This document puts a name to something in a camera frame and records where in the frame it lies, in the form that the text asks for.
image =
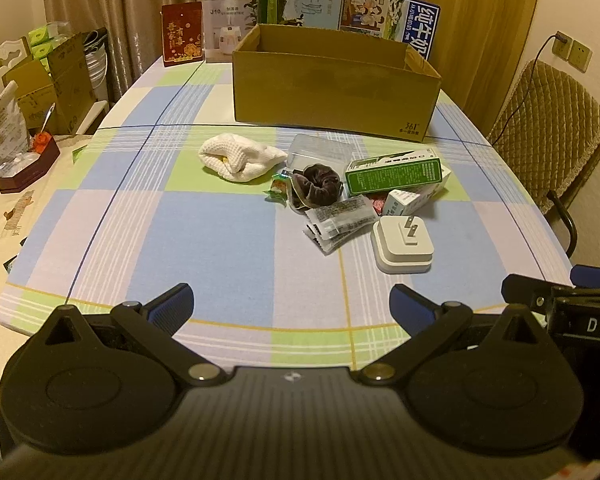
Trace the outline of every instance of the table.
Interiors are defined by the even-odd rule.
[[[403,276],[377,269],[368,235],[324,256],[302,233],[303,216],[265,200],[267,177],[226,182],[197,151],[223,132],[283,150],[308,132],[351,143],[355,158],[421,145],[238,124],[232,95],[230,64],[158,60],[143,74],[40,215],[0,296],[0,323],[33,333],[66,300],[103,313],[187,282],[195,311],[175,338],[217,364],[359,368],[407,337],[389,313],[395,283],[481,312],[502,309],[510,272],[569,283],[549,225],[443,93],[425,142],[453,174],[418,212],[432,267]]]

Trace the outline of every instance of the brown hair scrunchie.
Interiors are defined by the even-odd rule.
[[[338,200],[342,192],[338,174],[323,164],[314,164],[302,174],[293,174],[291,183],[300,201],[310,208],[331,205]]]

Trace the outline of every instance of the electrical cord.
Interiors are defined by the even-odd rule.
[[[560,34],[552,34],[542,44],[542,46],[540,47],[540,50],[538,50],[538,54],[536,55],[536,58],[534,59],[534,65],[531,67],[531,76],[529,76],[529,84],[526,86],[525,95],[522,98],[522,101],[520,101],[520,104],[518,105],[518,107],[515,110],[513,110],[513,112],[511,113],[511,115],[505,121],[504,126],[502,127],[502,131],[500,132],[500,135],[496,138],[496,140],[494,140],[491,143],[492,146],[495,146],[496,142],[498,142],[500,140],[500,137],[502,137],[502,135],[504,134],[504,130],[507,129],[507,124],[509,124],[509,121],[511,120],[511,118],[516,113],[518,113],[518,110],[520,110],[520,108],[522,108],[522,105],[525,103],[526,98],[529,96],[529,92],[531,92],[531,85],[534,82],[534,71],[536,70],[536,63],[538,62],[538,58],[540,57],[540,54],[542,54],[542,51],[546,47],[546,44],[549,43],[549,41],[551,41],[553,38],[555,38],[558,41],[561,41],[562,43],[567,43],[567,38],[561,36]]]

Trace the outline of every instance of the quilted chair cover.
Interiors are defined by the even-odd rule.
[[[532,65],[490,131],[490,143],[522,101]],[[494,148],[543,214],[553,205],[549,190],[568,206],[600,159],[600,105],[573,77],[539,60],[525,103]]]

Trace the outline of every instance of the white waffle towel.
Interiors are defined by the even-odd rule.
[[[198,156],[202,164],[231,182],[253,180],[286,159],[282,150],[234,134],[207,139]]]

